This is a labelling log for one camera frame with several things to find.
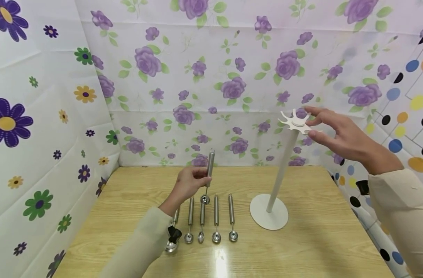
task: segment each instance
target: white round base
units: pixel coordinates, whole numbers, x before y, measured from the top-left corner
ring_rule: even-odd
[[[253,220],[264,229],[275,231],[281,229],[289,220],[286,205],[278,198],[273,204],[271,213],[267,213],[267,204],[270,194],[259,194],[250,203],[250,214]]]

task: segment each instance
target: beige sleeve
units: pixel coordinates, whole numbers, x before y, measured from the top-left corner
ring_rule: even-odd
[[[134,233],[116,251],[99,278],[140,278],[159,258],[169,238],[168,226],[173,219],[159,208],[150,208],[139,221]]]
[[[423,184],[408,169],[369,175],[372,207],[414,278],[423,278]]]

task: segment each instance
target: hand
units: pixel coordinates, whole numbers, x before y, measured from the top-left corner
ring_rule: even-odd
[[[308,126],[324,123],[335,130],[335,138],[317,131],[309,131],[308,135],[337,155],[360,162],[372,175],[404,168],[396,155],[373,141],[350,118],[325,108],[306,106],[305,110],[316,117],[307,121]]]

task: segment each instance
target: wooden table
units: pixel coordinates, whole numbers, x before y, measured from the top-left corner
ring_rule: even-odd
[[[195,196],[192,233],[175,254],[162,254],[145,278],[393,278],[349,205],[323,167],[289,167],[278,197],[289,222],[279,231],[259,227],[249,205],[270,193],[277,167],[215,167],[209,195],[220,196],[222,241],[211,241],[213,200],[205,219],[205,241],[197,243],[200,196]],[[119,168],[108,181],[54,278],[97,278],[103,266],[135,229],[149,207],[170,192],[180,168]],[[229,193],[235,206],[238,242],[228,240]],[[179,215],[188,232],[188,201]]]

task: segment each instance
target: yellow flower center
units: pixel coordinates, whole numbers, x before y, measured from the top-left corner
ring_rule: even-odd
[[[7,23],[12,24],[12,15],[8,12],[7,9],[1,7],[0,13],[2,14],[2,17],[4,18],[4,20],[7,21]]]
[[[15,120],[11,117],[1,117],[0,129],[2,131],[11,131],[12,129],[15,129]]]

